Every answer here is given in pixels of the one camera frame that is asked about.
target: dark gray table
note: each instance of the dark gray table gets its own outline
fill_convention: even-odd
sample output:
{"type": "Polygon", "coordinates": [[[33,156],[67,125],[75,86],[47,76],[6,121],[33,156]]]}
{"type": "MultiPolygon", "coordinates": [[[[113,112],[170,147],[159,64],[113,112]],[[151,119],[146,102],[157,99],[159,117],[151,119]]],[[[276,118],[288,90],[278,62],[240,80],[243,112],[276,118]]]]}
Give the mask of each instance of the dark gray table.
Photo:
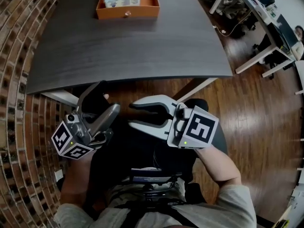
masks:
{"type": "Polygon", "coordinates": [[[156,19],[107,20],[95,18],[98,0],[60,1],[35,52],[27,93],[100,80],[232,76],[199,2],[159,1],[156,19]]]}

